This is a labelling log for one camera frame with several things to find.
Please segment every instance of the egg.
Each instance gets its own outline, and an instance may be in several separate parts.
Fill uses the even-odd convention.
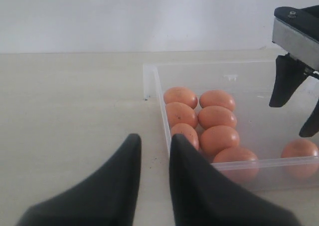
[[[180,102],[168,103],[165,106],[169,127],[178,123],[185,123],[196,128],[198,119],[195,111],[188,105]]]
[[[180,102],[195,109],[198,103],[196,94],[186,87],[173,87],[164,93],[165,104]]]
[[[217,125],[226,125],[235,128],[237,119],[233,112],[221,106],[207,106],[198,113],[198,122],[208,129]]]
[[[281,158],[318,156],[319,150],[316,144],[307,139],[297,139],[288,143],[281,154]],[[285,166],[285,170],[297,180],[305,180],[313,176],[318,170],[319,164]]]
[[[174,125],[170,130],[170,135],[173,136],[175,134],[183,134],[186,139],[195,147],[195,149],[199,149],[199,139],[197,132],[190,125],[185,123],[178,123]]]
[[[258,174],[257,156],[250,150],[242,147],[232,147],[219,152],[213,163],[236,162],[236,161],[252,161],[254,168],[240,170],[223,170],[221,173],[231,181],[242,184],[252,181]]]
[[[230,111],[235,110],[235,100],[232,95],[223,90],[209,90],[201,95],[199,104],[202,108],[211,105],[222,106]]]
[[[235,129],[226,125],[219,125],[205,130],[201,134],[199,142],[203,152],[211,157],[224,149],[237,147],[240,139]]]

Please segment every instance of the white wall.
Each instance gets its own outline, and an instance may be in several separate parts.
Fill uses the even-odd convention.
[[[0,53],[274,47],[273,11],[319,0],[0,0]]]

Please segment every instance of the clear plastic bin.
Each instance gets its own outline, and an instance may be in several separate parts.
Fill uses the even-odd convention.
[[[259,168],[257,177],[243,186],[251,191],[313,187],[319,185],[319,171],[311,178],[297,180],[287,166],[318,164],[318,157],[281,159],[284,146],[298,134],[313,111],[319,96],[319,81],[309,77],[282,108],[269,107],[275,81],[274,61],[215,62],[205,64],[144,65],[145,99],[159,100],[169,152],[171,135],[163,93],[174,86],[193,90],[198,97],[211,89],[223,89],[236,101],[236,130],[241,146],[251,149],[258,162],[212,164],[218,170]],[[319,144],[319,133],[311,138]]]

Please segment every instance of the white table surface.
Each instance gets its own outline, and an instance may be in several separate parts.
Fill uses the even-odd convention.
[[[142,64],[275,59],[278,50],[0,55],[0,225],[82,181],[129,133],[142,138],[136,226],[174,225],[168,156]],[[319,189],[259,192],[319,225]]]

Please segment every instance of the screw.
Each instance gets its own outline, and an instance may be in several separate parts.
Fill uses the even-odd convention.
[[[288,17],[289,17],[289,18],[296,18],[296,14],[297,14],[297,12],[295,12],[294,10],[292,10],[291,12],[289,12]]]

